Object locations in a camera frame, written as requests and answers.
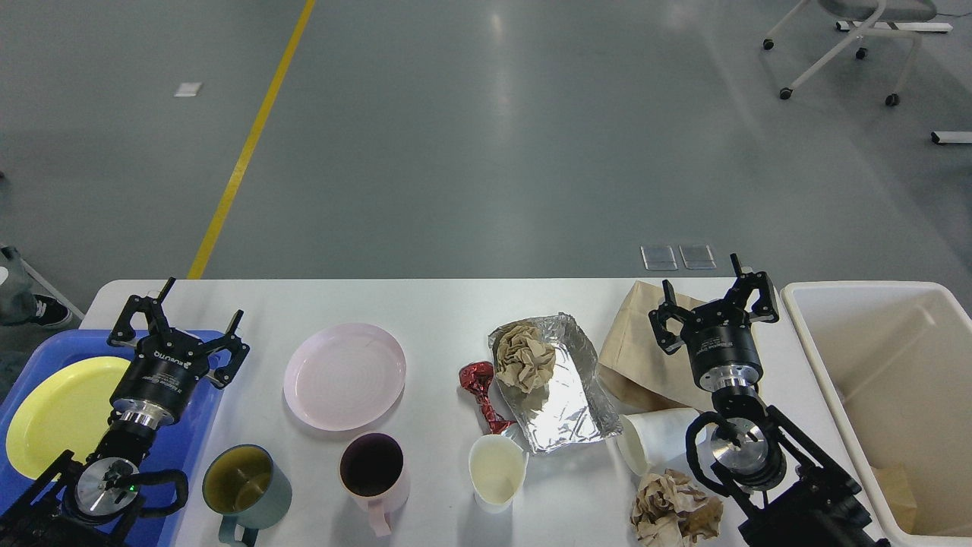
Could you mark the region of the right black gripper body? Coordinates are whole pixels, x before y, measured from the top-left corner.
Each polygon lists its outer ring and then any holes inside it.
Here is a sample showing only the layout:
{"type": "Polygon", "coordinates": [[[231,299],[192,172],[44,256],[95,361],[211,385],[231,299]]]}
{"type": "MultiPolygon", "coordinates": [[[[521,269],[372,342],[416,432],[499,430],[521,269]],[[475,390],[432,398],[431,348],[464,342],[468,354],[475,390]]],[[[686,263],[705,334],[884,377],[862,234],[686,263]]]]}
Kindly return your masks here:
{"type": "Polygon", "coordinates": [[[691,309],[681,340],[690,358],[697,387],[716,392],[723,387],[756,387],[763,377],[750,313],[726,302],[707,302],[691,309]]]}

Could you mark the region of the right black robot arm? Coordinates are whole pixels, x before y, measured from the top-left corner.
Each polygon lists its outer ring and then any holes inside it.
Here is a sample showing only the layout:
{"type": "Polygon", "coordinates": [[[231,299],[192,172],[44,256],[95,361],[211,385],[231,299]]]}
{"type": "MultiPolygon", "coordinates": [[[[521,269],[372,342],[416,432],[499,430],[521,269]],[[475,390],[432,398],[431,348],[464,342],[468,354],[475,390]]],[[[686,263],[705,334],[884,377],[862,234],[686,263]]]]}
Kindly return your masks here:
{"type": "Polygon", "coordinates": [[[664,280],[663,299],[647,315],[660,349],[673,356],[684,347],[694,384],[711,395],[711,411],[685,432],[691,473],[742,509],[747,545],[888,546],[866,530],[872,517],[861,485],[760,397],[753,326],[780,319],[775,288],[765,271],[744,267],[736,254],[730,260],[735,280],[723,297],[684,308],[664,280]]]}

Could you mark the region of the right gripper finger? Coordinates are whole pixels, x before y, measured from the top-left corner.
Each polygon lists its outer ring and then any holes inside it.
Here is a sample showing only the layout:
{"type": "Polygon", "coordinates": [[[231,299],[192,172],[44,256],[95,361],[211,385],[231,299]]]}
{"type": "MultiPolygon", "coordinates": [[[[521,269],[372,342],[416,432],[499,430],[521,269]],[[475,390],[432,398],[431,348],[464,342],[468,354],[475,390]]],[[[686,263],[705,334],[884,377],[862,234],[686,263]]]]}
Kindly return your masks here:
{"type": "Polygon", "coordinates": [[[667,323],[677,320],[684,326],[688,320],[688,311],[677,304],[676,291],[670,280],[662,281],[662,290],[663,297],[658,307],[652,309],[648,316],[657,345],[667,356],[673,356],[684,345],[684,340],[680,334],[671,332],[667,323]]]}
{"type": "Polygon", "coordinates": [[[744,267],[738,254],[731,254],[730,260],[735,281],[722,299],[720,325],[750,327],[753,324],[779,322],[774,284],[766,271],[744,267]]]}

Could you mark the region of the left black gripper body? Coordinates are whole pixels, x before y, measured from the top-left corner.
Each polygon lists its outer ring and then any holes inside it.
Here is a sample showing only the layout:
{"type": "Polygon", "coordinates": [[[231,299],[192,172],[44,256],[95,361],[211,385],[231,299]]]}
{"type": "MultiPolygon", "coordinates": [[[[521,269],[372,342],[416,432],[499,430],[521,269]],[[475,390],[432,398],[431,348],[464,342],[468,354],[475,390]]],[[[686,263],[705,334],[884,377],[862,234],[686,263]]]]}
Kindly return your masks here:
{"type": "Polygon", "coordinates": [[[149,345],[136,352],[122,374],[111,394],[112,409],[125,419],[146,416],[156,428],[174,425],[209,370],[209,358],[200,349],[180,353],[174,346],[149,345]]]}

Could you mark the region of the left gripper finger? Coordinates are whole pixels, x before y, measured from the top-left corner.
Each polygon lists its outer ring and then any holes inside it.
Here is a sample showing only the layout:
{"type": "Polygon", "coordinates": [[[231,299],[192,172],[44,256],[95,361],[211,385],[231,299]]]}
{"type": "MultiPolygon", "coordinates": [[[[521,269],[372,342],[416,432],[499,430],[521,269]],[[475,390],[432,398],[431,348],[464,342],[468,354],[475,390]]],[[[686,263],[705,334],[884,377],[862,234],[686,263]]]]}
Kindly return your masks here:
{"type": "Polygon", "coordinates": [[[197,380],[206,378],[216,389],[228,387],[233,382],[250,352],[250,346],[244,343],[236,332],[244,314],[243,309],[237,309],[222,336],[214,340],[205,340],[191,351],[191,371],[197,380]],[[225,353],[228,362],[225,366],[212,369],[209,357],[219,353],[225,353]]]}
{"type": "Polygon", "coordinates": [[[168,278],[157,296],[129,296],[118,316],[118,321],[108,335],[107,345],[127,346],[137,351],[174,349],[174,329],[168,324],[163,311],[163,302],[175,283],[176,278],[168,278]],[[132,319],[139,314],[143,315],[148,325],[147,333],[142,338],[136,338],[136,331],[132,326],[132,319]]]}

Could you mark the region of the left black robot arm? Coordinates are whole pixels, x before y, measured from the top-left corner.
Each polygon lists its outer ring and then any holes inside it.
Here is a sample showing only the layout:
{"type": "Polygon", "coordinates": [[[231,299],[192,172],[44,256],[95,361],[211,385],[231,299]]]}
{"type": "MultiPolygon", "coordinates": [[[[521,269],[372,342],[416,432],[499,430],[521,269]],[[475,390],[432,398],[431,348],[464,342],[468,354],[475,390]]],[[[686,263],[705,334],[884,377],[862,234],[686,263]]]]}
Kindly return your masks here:
{"type": "Polygon", "coordinates": [[[156,296],[128,297],[106,339],[132,351],[109,395],[106,432],[84,460],[62,451],[11,502],[2,514],[4,546],[125,546],[140,520],[184,508],[187,473],[146,470],[145,460],[160,430],[183,419],[198,385],[228,387],[250,347],[237,333],[243,311],[209,340],[173,327],[163,302],[174,284],[168,278],[156,296]]]}

